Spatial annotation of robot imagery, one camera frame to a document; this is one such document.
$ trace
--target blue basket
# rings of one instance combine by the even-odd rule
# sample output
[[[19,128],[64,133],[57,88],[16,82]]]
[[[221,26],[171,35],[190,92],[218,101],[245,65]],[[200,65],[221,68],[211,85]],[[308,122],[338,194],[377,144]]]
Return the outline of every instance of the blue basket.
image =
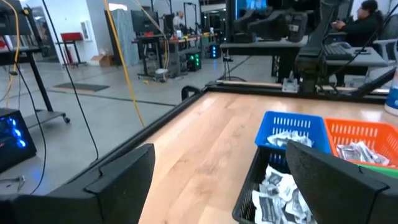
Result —
[[[298,131],[299,135],[306,135],[314,141],[313,148],[328,154],[331,153],[323,118],[307,114],[266,112],[255,143],[261,148],[283,151],[284,155],[285,147],[273,146],[267,140],[269,136],[283,131]]]

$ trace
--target black plastic container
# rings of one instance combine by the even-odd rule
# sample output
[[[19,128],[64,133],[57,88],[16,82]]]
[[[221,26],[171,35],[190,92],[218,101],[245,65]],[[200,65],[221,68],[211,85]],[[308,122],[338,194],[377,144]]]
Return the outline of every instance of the black plastic container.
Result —
[[[251,194],[253,190],[259,190],[259,184],[265,178],[268,164],[279,172],[290,174],[286,163],[285,151],[257,148],[241,193],[232,211],[232,217],[237,222],[254,224],[256,208],[251,200]]]

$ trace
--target keyboard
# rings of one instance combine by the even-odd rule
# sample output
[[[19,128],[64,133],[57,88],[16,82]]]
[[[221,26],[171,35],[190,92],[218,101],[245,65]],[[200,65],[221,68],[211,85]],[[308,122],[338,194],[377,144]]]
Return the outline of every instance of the keyboard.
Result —
[[[341,45],[325,45],[323,49],[327,60],[351,60],[354,58],[354,56],[348,53]]]

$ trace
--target black jacket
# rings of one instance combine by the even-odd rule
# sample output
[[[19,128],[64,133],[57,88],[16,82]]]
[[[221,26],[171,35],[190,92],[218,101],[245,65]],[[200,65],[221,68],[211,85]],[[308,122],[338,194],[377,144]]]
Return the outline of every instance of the black jacket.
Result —
[[[366,19],[357,20],[346,24],[340,29],[340,31],[347,33],[346,42],[352,47],[362,47],[366,44],[369,38],[371,38],[379,26],[381,26],[381,24],[379,23],[376,15],[372,15]],[[367,46],[371,46],[373,41],[376,39],[377,35],[374,35],[372,40],[368,42]]]

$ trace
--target cardboard box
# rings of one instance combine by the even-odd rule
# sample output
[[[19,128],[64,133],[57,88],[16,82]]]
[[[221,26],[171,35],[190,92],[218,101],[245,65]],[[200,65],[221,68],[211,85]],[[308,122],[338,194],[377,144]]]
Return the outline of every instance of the cardboard box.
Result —
[[[99,62],[99,65],[101,67],[109,67],[109,66],[114,65],[113,54],[97,55],[97,56],[94,56],[91,60]]]

